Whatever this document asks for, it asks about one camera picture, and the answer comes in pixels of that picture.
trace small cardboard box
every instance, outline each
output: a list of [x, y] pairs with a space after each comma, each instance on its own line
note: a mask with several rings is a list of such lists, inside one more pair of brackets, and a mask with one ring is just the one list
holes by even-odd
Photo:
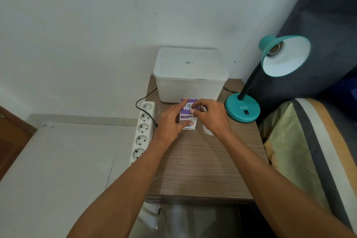
[[181, 111], [180, 111], [180, 123], [185, 120], [190, 120], [194, 123], [193, 125], [186, 126], [183, 130], [194, 130], [196, 128], [198, 118], [196, 118], [194, 115], [191, 114], [191, 105], [195, 101], [197, 101], [197, 99], [189, 99], [188, 102], [186, 103], [186, 105], [184, 106], [184, 108], [181, 109]]

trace teal desk lamp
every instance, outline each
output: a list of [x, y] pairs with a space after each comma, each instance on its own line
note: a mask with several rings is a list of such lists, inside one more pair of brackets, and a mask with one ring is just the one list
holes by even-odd
[[229, 96], [225, 102], [227, 114], [239, 122], [253, 122], [260, 114], [256, 100], [247, 95], [247, 91], [259, 70], [271, 77], [280, 77], [294, 72], [306, 61], [310, 54], [311, 43], [302, 36], [275, 37], [267, 35], [259, 42], [262, 51], [261, 62], [249, 76], [241, 93]]

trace wood grain tabletop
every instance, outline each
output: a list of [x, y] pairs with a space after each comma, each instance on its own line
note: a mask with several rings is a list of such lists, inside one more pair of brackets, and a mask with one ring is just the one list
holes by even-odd
[[[156, 79], [152, 75], [147, 94], [156, 87]], [[241, 79], [229, 79], [225, 87], [241, 91], [243, 82]], [[224, 103], [231, 94], [222, 89], [218, 101]], [[146, 101], [155, 102], [155, 120], [160, 124], [161, 113], [172, 104], [161, 102], [158, 91], [148, 96]], [[229, 120], [233, 130], [247, 145], [268, 161], [256, 123]], [[182, 131], [165, 152], [146, 196], [147, 201], [239, 203], [252, 200], [223, 145], [215, 136], [206, 134], [202, 126], [202, 122], [198, 121], [195, 130]]]

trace barcode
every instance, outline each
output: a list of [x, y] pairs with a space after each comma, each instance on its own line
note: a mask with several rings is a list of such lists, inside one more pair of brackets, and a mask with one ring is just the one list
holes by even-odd
[[185, 110], [190, 110], [192, 104], [193, 104], [193, 103], [187, 103], [187, 104], [184, 106], [184, 109], [185, 109]]

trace hand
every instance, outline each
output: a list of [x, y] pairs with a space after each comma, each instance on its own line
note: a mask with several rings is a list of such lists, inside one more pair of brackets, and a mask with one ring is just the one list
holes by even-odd
[[193, 125], [190, 120], [186, 120], [182, 123], [176, 123], [176, 117], [180, 113], [180, 110], [184, 108], [189, 99], [186, 98], [180, 104], [170, 106], [170, 108], [161, 115], [160, 123], [157, 130], [152, 137], [153, 140], [162, 141], [165, 150], [171, 145], [172, 141], [176, 139], [178, 133], [182, 131], [186, 126]]
[[[206, 105], [207, 112], [201, 112], [194, 108], [199, 105]], [[219, 137], [221, 134], [230, 132], [231, 126], [228, 122], [228, 116], [224, 104], [215, 100], [199, 99], [191, 106], [191, 114], [198, 117], [204, 126], [210, 130], [215, 136]]]

